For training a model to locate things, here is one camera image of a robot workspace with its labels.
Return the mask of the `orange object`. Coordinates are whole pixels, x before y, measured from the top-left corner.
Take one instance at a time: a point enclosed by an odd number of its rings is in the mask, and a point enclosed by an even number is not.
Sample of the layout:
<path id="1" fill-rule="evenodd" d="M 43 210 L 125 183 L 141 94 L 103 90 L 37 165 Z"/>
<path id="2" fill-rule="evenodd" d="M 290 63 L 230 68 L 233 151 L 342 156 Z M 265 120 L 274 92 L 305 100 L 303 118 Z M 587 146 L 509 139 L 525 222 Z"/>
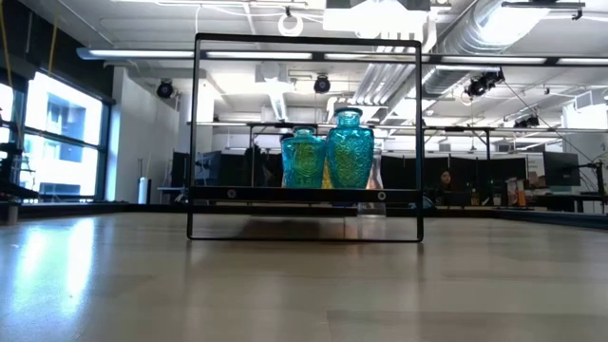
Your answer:
<path id="1" fill-rule="evenodd" d="M 508 179 L 506 182 L 506 204 L 508 206 L 525 206 L 525 193 L 523 180 L 516 178 Z"/>

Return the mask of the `dark background desk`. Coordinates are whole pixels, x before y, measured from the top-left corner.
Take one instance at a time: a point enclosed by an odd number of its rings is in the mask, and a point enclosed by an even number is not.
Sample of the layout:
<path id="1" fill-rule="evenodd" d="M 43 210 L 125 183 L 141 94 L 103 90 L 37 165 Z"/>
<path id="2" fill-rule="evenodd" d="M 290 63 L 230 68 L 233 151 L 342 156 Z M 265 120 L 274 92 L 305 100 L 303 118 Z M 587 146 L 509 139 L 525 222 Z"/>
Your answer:
<path id="1" fill-rule="evenodd" d="M 608 196 L 599 193 L 583 192 L 582 194 L 544 194 L 534 199 L 536 207 L 544 207 L 548 211 L 583 213 L 585 202 L 600 203 L 602 211 L 608 206 Z"/>

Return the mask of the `tall blue embossed glass vase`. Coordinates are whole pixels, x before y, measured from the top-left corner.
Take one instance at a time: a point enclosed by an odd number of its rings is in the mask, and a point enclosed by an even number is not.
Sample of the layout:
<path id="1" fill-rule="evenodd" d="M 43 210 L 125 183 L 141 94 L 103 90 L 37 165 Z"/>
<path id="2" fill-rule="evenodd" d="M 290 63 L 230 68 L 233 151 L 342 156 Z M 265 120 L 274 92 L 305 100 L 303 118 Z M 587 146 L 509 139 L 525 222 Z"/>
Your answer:
<path id="1" fill-rule="evenodd" d="M 327 159 L 332 187 L 365 189 L 369 181 L 374 151 L 373 130 L 363 127 L 359 108 L 336 109 L 335 128 L 327 136 Z"/>

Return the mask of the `silver ventilation duct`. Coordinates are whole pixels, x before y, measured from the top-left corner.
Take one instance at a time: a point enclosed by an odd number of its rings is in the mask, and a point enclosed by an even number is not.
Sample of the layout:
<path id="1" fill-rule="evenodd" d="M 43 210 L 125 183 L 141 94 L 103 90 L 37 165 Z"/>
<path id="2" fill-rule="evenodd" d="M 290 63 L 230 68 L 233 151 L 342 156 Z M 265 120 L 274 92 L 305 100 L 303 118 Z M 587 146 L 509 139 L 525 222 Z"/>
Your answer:
<path id="1" fill-rule="evenodd" d="M 498 54 L 522 39 L 530 28 L 521 25 L 520 9 L 504 8 L 504 0 L 477 0 L 431 51 L 435 54 Z"/>

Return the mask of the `wooden shelf black metal frame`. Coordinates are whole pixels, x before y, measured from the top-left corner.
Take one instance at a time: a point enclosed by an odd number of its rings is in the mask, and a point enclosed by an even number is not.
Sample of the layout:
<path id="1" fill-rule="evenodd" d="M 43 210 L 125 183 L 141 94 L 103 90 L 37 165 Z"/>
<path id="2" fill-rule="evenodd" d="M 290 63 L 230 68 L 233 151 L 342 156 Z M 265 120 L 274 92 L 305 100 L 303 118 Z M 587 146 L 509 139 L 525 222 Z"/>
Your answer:
<path id="1" fill-rule="evenodd" d="M 197 142 L 198 122 L 198 95 L 200 80 L 200 61 L 211 60 L 211 53 L 202 48 L 204 41 L 237 42 L 237 43 L 268 43 L 288 44 L 306 46 L 354 46 L 375 47 L 387 46 L 394 48 L 413 48 L 411 63 L 415 65 L 415 153 L 416 153 L 416 188 L 414 190 L 355 190 L 355 189 L 289 189 L 289 188 L 262 188 L 254 185 L 250 187 L 225 187 L 225 186 L 197 186 L 195 180 L 195 153 Z M 425 237 L 424 227 L 424 158 L 425 158 L 425 128 L 422 125 L 422 43 L 417 40 L 389 40 L 389 39 L 354 39 L 354 38 L 331 38 L 331 37 L 308 37 L 308 36 L 274 36 L 274 35 L 246 35 L 227 33 L 198 32 L 194 40 L 194 66 L 193 66 L 193 95 L 191 105 L 190 126 L 190 163 L 189 163 L 189 186 L 187 187 L 187 223 L 186 237 L 196 240 L 193 233 L 195 204 L 197 200 L 219 200 L 238 202 L 281 202 L 281 203 L 308 203 L 314 202 L 406 202 L 416 204 L 416 238 L 413 243 L 421 243 Z"/>

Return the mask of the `black aluminium table frame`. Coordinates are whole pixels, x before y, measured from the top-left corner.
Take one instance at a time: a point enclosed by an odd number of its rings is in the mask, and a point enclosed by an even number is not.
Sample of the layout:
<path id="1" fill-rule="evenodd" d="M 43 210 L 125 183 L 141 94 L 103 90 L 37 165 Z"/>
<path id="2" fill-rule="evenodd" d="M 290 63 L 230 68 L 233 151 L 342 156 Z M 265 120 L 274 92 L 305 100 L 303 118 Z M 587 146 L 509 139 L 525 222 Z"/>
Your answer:
<path id="1" fill-rule="evenodd" d="M 92 216 L 118 213 L 185 214 L 184 205 L 132 204 L 127 202 L 89 203 L 37 203 L 18 207 L 20 219 L 50 219 L 60 217 Z M 254 215 L 305 218 L 355 217 L 356 208 L 312 206 L 197 206 L 196 214 Z M 466 209 L 427 209 L 424 216 L 434 219 L 506 219 L 532 223 L 563 225 L 608 231 L 608 215 L 548 212 L 530 210 L 492 209 L 489 207 Z"/>

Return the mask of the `short blue embossed glass vase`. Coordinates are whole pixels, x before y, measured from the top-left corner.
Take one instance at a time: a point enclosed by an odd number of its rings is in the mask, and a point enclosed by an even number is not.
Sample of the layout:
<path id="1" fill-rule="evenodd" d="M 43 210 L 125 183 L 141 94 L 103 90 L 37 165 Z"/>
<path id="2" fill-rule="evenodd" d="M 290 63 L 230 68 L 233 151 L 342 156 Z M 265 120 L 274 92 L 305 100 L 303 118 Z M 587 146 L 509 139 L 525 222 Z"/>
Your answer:
<path id="1" fill-rule="evenodd" d="M 297 126 L 291 138 L 281 142 L 283 185 L 287 188 L 321 188 L 326 141 L 310 126 Z"/>

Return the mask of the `person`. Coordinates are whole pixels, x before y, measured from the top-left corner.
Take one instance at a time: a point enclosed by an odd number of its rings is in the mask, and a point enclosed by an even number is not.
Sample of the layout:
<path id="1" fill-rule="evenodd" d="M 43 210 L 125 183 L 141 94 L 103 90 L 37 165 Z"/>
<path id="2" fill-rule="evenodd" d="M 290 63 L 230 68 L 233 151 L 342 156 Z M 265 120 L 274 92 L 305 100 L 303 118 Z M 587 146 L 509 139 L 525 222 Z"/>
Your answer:
<path id="1" fill-rule="evenodd" d="M 440 176 L 439 185 L 435 191 L 435 204 L 437 206 L 450 206 L 456 193 L 452 189 L 451 174 L 448 170 Z"/>
<path id="2" fill-rule="evenodd" d="M 256 143 L 244 153 L 244 184 L 254 187 L 281 187 L 282 156 L 262 150 Z"/>

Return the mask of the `black ceiling spotlight cluster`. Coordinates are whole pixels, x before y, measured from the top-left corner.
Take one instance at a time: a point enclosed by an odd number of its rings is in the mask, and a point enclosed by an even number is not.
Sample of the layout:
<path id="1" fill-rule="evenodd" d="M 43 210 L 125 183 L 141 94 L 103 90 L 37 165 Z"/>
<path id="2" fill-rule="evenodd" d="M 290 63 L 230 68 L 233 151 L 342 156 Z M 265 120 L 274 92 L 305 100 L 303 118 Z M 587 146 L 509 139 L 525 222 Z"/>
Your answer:
<path id="1" fill-rule="evenodd" d="M 481 76 L 470 80 L 469 85 L 465 87 L 465 94 L 469 98 L 481 97 L 504 80 L 504 73 L 501 69 L 485 72 Z"/>

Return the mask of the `clear flared glass vase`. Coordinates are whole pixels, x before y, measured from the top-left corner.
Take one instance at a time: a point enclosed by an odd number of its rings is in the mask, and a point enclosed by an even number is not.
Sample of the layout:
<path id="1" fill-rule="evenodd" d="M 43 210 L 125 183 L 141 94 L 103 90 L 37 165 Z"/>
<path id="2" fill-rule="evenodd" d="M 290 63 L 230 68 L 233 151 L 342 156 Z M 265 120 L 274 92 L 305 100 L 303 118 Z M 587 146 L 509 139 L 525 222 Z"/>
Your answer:
<path id="1" fill-rule="evenodd" d="M 381 177 L 382 150 L 373 150 L 373 160 L 370 176 L 366 186 L 367 190 L 382 190 L 384 188 Z M 358 204 L 359 216 L 384 217 L 386 215 L 386 204 L 384 202 L 360 202 Z"/>

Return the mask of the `black equipment stand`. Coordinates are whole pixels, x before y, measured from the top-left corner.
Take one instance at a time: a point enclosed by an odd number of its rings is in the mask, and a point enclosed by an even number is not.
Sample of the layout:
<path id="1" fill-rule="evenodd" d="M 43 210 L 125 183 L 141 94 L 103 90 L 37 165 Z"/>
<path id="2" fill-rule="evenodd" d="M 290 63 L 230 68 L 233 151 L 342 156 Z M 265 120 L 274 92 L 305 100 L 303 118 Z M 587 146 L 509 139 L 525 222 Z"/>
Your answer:
<path id="1" fill-rule="evenodd" d="M 37 199 L 39 194 L 12 180 L 13 165 L 23 150 L 15 142 L 0 142 L 0 225 L 15 224 L 22 200 Z"/>

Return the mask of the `black computer monitor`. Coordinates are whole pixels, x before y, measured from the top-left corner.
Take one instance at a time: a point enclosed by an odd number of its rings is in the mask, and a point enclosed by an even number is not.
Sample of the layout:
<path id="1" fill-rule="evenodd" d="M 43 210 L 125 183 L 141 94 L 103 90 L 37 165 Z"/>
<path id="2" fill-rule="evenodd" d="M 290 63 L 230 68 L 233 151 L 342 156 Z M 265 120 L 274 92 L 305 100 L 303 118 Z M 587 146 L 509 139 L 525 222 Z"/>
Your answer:
<path id="1" fill-rule="evenodd" d="M 580 186 L 579 156 L 572 153 L 543 153 L 545 181 L 548 186 Z"/>

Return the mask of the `large window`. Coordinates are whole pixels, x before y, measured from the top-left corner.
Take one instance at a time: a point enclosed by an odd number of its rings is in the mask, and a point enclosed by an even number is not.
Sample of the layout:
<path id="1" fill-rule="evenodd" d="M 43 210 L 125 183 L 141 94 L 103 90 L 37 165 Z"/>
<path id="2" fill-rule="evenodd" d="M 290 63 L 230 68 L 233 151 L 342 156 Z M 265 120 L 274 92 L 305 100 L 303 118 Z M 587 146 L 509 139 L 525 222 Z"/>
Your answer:
<path id="1" fill-rule="evenodd" d="M 42 72 L 0 69 L 0 175 L 49 200 L 105 193 L 110 107 Z"/>

